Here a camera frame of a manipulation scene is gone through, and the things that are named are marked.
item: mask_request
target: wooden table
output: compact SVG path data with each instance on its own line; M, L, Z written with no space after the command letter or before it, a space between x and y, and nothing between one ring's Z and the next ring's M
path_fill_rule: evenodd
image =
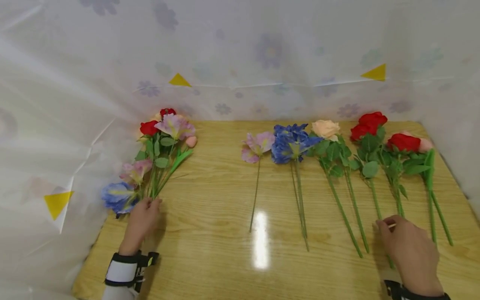
M195 123L199 144L173 177L184 176L172 178L164 188L160 229L144 247L147 251L156 248L162 259L156 269L149 270L143 299L385 299L381 274L389 267L373 225L372 195L357 173L352 174L353 187L372 248L370 254L363 248L344 178L336 188L363 259L355 251L327 180L313 158L306 158L300 170L310 252L300 231L290 166L275 165L269 155L262 160L254 229L248 232L257 165L241 160L241 140L247 132L271 131L276 123ZM341 123L345 136L354 125ZM427 136L414 122L389 122L386 129L387 136L402 129ZM402 182L409 195L409 200L403 201L406 217L430 232L422 181L411 177ZM395 214L383 173L375 185L382 214ZM455 242L454 247L448 244L435 213L441 254L439 278L452 299L477 299L479 224L439 155L434 188ZM104 276L127 221L108 216L75 281L74 296L101 299Z

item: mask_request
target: blue iris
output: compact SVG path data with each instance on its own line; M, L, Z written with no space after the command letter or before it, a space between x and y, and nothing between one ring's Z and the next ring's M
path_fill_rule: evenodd
M272 160L276 164L286 164L291 159L303 160L302 155L308 148L319 143L323 138L309 137L305 128L307 124L298 126L293 124L287 127L276 125L274 127L275 142L272 145Z
M138 202L138 199L134 199L130 205L125 207L127 202L136 196L133 191L133 186L125 182L107 185L102 189L101 195L105 207L111 208L116 214L126 214L130 212Z

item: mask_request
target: white plastic sheet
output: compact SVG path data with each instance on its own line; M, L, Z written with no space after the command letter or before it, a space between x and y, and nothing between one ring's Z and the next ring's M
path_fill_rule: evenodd
M196 120L373 109L418 120L479 206L478 11L477 0L0 0L0 280L16 282L0 294L68 298L106 215L98 192L161 107ZM385 82L360 76L384 63ZM177 73L191 87L170 84ZM71 191L52 215L45 196Z

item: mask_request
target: hand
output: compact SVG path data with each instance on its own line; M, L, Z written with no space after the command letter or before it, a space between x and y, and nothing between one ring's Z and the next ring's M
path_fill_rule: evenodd
M437 277L440 255L427 232L401 216L377 220L377 226L385 250L397 266L403 285L417 295L443 296L444 290Z
M145 236L157 223L161 203L161 199L151 201L150 198L145 198L135 205L130 212L125 236L119 248L120 255L132 256L137 253Z

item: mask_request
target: yellow triangle flag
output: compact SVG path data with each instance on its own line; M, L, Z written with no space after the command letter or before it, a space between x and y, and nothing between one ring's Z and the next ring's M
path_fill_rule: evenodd
M368 79L385 81L386 67L387 67L387 65L386 65L386 63L384 63L383 65L380 65L380 66L376 67L375 69L370 70L370 71L368 71L368 72L366 72L366 73L364 73L360 76L368 78Z
M47 204L48 211L50 211L53 220L57 219L61 211L65 208L65 205L67 205L72 195L73 191L43 196L43 199Z
M175 75L172 80L170 80L170 84L192 87L190 83L188 83L188 81L186 81L185 78L180 75L180 73L177 73L177 75Z

